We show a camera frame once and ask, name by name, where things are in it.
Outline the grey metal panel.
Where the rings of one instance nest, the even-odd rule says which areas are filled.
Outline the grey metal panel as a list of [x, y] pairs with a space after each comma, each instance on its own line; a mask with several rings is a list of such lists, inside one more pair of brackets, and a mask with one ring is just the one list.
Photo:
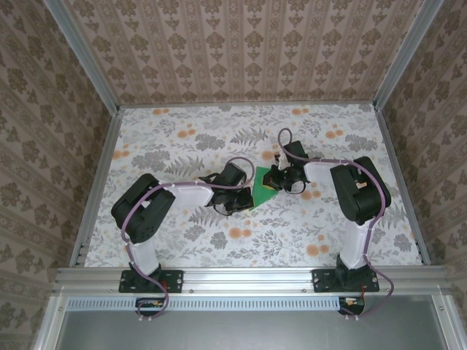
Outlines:
[[335, 311], [133, 311], [79, 309], [54, 297], [33, 350], [467, 350], [449, 295], [396, 296], [372, 315]]

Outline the green cloth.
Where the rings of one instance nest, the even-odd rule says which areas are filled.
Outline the green cloth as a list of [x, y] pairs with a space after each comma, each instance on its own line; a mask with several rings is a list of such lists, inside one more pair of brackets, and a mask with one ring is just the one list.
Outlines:
[[278, 194], [276, 190], [269, 190], [263, 186], [263, 177], [269, 172], [269, 168], [257, 166], [255, 169], [255, 178], [252, 186], [252, 199], [255, 205], [254, 209], [272, 199]]

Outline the floral printed table cover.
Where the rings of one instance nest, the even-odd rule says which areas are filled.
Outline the floral printed table cover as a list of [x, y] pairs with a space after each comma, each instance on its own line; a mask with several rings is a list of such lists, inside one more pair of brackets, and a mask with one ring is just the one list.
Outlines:
[[[142, 175], [162, 182], [192, 181], [234, 159], [244, 170], [268, 168], [289, 138], [316, 158], [372, 159], [392, 203], [374, 228], [368, 257], [375, 265], [422, 263], [414, 217], [392, 169], [377, 114], [370, 104], [272, 104], [130, 108], [99, 175], [105, 186], [83, 263], [128, 264], [111, 215], [117, 199]], [[279, 193], [250, 211], [225, 217], [211, 208], [172, 209], [155, 234], [165, 267], [285, 267], [333, 265], [344, 245], [346, 219], [322, 177], [293, 194]]]

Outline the aluminium side rail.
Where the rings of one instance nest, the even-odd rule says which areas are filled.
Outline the aluminium side rail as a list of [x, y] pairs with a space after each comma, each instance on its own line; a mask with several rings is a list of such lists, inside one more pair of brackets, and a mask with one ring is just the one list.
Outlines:
[[84, 265], [87, 248], [93, 235], [99, 206], [104, 192], [109, 167], [112, 162], [115, 145], [117, 143], [120, 126], [123, 118], [123, 110], [118, 107], [117, 112], [112, 115], [109, 129], [105, 138], [104, 146], [96, 168], [93, 184], [90, 189], [88, 200], [80, 223], [69, 267], [75, 268]]
[[411, 226], [412, 232], [414, 234], [414, 240], [417, 245], [417, 249], [420, 255], [421, 262], [423, 265], [431, 265], [432, 262], [428, 254], [428, 250], [425, 245], [424, 238], [422, 236], [420, 225], [417, 220], [417, 216], [415, 214], [415, 210], [412, 205], [411, 198], [409, 196], [409, 191], [407, 189], [406, 182], [404, 181], [401, 167], [398, 162], [397, 154], [395, 152], [392, 140], [390, 138], [390, 133], [389, 133], [389, 130], [387, 129], [382, 110], [379, 107], [375, 107], [374, 109], [375, 109], [377, 122], [379, 124], [379, 129], [382, 133], [382, 138], [384, 140], [387, 153], [388, 153], [388, 157], [390, 159], [390, 163], [393, 169], [395, 180], [397, 181], [397, 184], [398, 184], [398, 189], [401, 194], [401, 199], [406, 209], [406, 215], [407, 215], [409, 224]]

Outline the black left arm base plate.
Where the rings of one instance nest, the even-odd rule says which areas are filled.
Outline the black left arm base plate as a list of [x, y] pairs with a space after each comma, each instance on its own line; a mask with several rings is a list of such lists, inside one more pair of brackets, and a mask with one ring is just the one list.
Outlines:
[[[157, 280], [168, 293], [181, 293], [183, 285], [182, 270], [158, 269], [150, 277]], [[124, 270], [120, 276], [118, 291], [120, 293], [162, 293], [156, 284], [143, 278], [134, 269]]]

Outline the long aluminium frame rail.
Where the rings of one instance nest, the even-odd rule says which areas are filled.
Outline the long aluminium frame rail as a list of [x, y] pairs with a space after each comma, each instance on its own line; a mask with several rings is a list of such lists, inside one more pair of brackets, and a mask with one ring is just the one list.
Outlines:
[[[124, 268], [60, 268], [53, 283], [56, 295], [116, 296]], [[183, 268], [182, 294], [311, 295], [319, 268]], [[394, 283], [394, 295], [446, 295], [444, 269], [435, 265], [382, 266], [378, 271]]]

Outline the aluminium frame post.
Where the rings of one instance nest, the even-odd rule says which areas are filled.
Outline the aluminium frame post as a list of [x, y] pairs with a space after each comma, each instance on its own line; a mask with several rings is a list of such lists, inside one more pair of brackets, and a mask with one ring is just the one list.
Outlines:
[[45, 5], [62, 31], [70, 48], [72, 48], [89, 80], [92, 82], [101, 101], [111, 117], [118, 114], [120, 103], [106, 80], [104, 71], [94, 58], [90, 45], [85, 41], [75, 20], [70, 15], [62, 0], [44, 0]]
[[437, 15], [444, 0], [424, 0], [418, 10], [410, 29], [401, 43], [400, 49], [391, 63], [385, 78], [382, 80], [375, 97], [374, 107], [382, 110], [391, 93], [400, 81], [424, 35]]

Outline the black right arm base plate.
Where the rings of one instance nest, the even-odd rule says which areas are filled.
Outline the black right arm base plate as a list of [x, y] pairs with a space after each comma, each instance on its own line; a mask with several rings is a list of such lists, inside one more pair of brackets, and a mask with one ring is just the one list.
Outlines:
[[378, 292], [375, 272], [363, 267], [357, 270], [340, 268], [317, 269], [312, 272], [314, 291], [324, 292]]

